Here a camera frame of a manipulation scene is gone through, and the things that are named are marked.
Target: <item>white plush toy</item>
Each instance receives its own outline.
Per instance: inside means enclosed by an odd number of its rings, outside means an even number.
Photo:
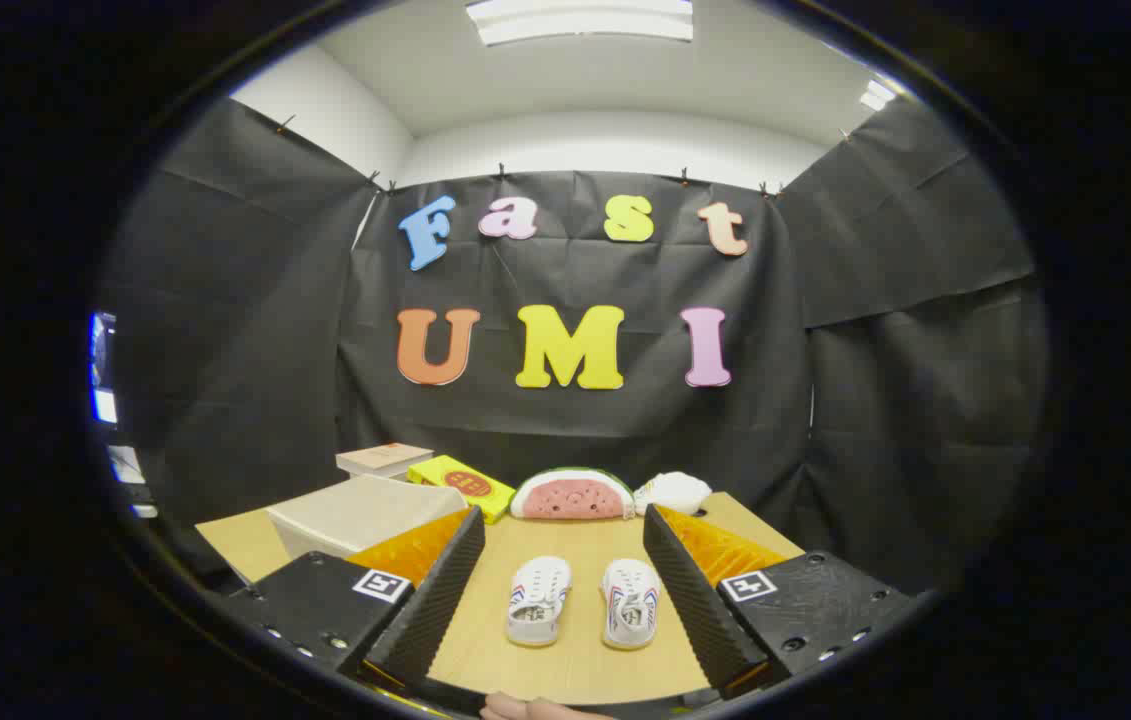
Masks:
[[[693,475],[674,471],[658,472],[634,492],[633,497],[637,501],[638,515],[644,515],[649,503],[692,515],[711,493],[713,488],[707,487],[707,483]]]

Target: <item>pink letter i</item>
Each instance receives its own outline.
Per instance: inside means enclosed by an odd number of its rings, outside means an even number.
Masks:
[[[729,371],[720,364],[720,322],[724,311],[716,307],[687,307],[680,311],[689,324],[689,347],[693,353],[693,365],[685,373],[685,382],[691,387],[725,387],[729,383]]]

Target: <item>book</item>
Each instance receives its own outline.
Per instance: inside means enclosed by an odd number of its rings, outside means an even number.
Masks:
[[[381,478],[404,479],[411,465],[431,459],[432,451],[423,446],[390,442],[387,445],[368,446],[365,450],[342,452],[335,456],[338,468],[353,475],[378,475]]]
[[[433,457],[418,465],[411,465],[408,477],[411,483],[459,489],[468,505],[481,509],[486,524],[495,523],[502,518],[507,506],[511,505],[511,497],[516,495],[513,488],[449,456]]]

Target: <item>white wall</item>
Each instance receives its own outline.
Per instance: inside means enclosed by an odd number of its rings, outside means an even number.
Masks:
[[[397,184],[534,170],[614,170],[776,191],[829,150],[766,129],[666,113],[541,113],[420,137]]]
[[[303,136],[374,182],[397,179],[414,136],[353,73],[308,45],[233,92],[233,99]]]

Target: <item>human hand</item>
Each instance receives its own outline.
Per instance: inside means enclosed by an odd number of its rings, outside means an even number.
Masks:
[[[570,710],[543,699],[524,702],[504,693],[487,694],[481,717],[484,720],[614,720],[614,717]]]

